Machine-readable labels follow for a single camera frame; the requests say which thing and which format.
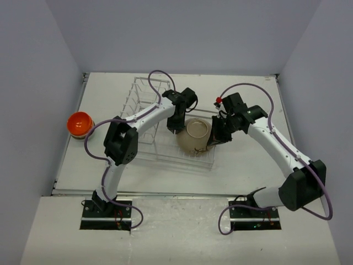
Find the large beige ceramic bowl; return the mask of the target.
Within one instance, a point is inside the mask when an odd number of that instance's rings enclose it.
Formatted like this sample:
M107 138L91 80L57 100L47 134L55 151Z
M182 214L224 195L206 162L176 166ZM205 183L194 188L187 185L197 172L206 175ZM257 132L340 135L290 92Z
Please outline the large beige ceramic bowl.
M181 150L190 156L200 156L211 150L207 142L211 135L211 124L203 119L191 118L185 128L176 135Z

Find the orange plastic bowl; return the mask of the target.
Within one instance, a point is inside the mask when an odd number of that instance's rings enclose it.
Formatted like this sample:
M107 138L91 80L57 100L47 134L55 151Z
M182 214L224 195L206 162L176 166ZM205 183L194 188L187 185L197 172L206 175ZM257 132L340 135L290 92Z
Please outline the orange plastic bowl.
M73 137L84 137L93 124L93 119L87 113L75 112L67 120L67 130Z

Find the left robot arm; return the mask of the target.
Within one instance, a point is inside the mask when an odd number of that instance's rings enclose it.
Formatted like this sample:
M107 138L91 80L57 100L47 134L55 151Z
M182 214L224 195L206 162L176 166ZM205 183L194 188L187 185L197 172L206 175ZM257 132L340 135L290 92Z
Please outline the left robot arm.
M117 186L125 166L137 155L138 138L162 120L167 121L167 128L173 134L180 133L185 128L186 110L197 101L190 88L182 92L168 90L143 111L126 119L117 116L106 121L110 125L103 142L105 157L100 158L106 161L106 169L100 187L92 195L97 213L108 217L114 212Z

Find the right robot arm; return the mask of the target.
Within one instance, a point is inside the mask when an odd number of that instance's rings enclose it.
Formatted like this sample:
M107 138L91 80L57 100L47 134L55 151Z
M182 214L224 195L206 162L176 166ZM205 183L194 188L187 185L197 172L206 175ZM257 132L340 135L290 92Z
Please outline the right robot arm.
M218 97L214 105L218 114L212 117L208 146L230 142L233 133L242 131L260 144L285 177L279 187L263 187L247 195L250 216L258 217L271 206L296 211L323 196L325 164L311 160L284 139L260 106L248 107L239 93Z

